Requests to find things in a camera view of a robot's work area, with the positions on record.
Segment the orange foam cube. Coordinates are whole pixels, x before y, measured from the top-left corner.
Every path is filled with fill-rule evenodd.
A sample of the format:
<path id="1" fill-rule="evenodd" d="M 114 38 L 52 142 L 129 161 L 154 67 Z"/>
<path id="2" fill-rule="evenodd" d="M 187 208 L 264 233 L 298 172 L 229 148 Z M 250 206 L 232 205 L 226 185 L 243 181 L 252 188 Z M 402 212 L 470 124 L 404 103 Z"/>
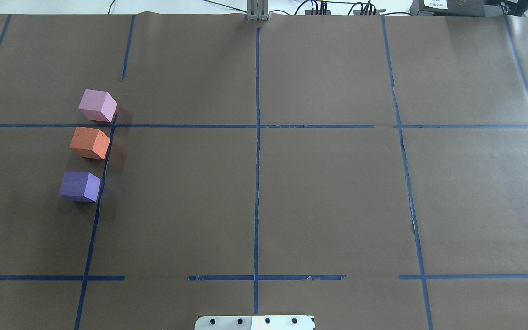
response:
<path id="1" fill-rule="evenodd" d="M 111 139 L 100 129 L 76 127 L 69 148 L 83 158 L 104 160 Z"/>

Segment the orange black connector hub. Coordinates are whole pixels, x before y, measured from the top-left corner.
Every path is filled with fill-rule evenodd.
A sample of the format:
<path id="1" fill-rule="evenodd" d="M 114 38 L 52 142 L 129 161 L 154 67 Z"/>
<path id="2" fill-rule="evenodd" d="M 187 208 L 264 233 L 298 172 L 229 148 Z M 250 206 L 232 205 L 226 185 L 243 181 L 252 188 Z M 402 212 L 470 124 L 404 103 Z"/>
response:
<path id="1" fill-rule="evenodd" d="M 328 2 L 327 1 L 320 1 L 320 0 L 306 0 L 303 2 L 299 9 L 304 6 L 305 4 L 310 4 L 310 9 L 304 9 L 305 15 L 313 15 L 313 16 L 325 16 L 329 15 L 329 9 L 328 9 Z"/>

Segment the light pink foam cube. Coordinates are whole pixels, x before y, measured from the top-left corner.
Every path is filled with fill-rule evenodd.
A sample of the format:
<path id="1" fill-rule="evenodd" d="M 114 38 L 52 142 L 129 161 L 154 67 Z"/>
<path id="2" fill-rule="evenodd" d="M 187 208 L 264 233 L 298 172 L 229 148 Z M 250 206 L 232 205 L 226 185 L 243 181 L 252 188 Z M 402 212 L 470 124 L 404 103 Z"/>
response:
<path id="1" fill-rule="evenodd" d="M 85 89 L 78 109 L 91 121 L 112 122 L 117 102 L 109 92 Z"/>

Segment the dark purple foam cube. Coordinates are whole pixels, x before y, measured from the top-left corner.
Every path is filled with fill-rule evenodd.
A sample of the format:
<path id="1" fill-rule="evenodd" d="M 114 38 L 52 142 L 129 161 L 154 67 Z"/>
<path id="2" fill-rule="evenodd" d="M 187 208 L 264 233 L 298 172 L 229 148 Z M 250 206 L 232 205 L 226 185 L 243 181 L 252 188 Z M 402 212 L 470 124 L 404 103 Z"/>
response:
<path id="1" fill-rule="evenodd" d="M 90 172 L 66 171 L 59 196 L 75 202 L 94 203 L 100 192 L 101 179 Z"/>

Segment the black box with label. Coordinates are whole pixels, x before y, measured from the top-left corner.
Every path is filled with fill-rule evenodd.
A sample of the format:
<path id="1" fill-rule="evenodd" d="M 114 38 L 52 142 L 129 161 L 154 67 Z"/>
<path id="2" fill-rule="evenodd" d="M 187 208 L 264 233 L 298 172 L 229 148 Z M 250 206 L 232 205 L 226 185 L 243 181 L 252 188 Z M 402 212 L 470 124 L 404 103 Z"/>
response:
<path id="1" fill-rule="evenodd" d="M 502 7 L 487 5 L 484 0 L 414 0 L 409 7 L 412 16 L 498 17 Z"/>

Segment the aluminium frame post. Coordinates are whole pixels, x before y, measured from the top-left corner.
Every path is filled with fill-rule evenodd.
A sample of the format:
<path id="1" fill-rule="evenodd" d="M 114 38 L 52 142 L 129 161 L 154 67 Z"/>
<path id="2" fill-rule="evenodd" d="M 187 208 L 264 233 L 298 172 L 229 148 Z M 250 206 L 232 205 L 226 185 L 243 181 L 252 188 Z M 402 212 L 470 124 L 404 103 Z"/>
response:
<path id="1" fill-rule="evenodd" d="M 247 0 L 247 20 L 267 21 L 270 18 L 268 0 Z"/>

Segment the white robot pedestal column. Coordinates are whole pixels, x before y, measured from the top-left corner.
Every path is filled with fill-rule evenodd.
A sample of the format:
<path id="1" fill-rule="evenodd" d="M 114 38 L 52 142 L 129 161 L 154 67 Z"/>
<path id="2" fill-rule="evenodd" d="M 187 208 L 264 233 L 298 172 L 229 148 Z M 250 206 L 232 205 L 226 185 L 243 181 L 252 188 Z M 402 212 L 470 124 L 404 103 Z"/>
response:
<path id="1" fill-rule="evenodd" d="M 205 316 L 195 322 L 195 330 L 314 330 L 310 315 Z"/>

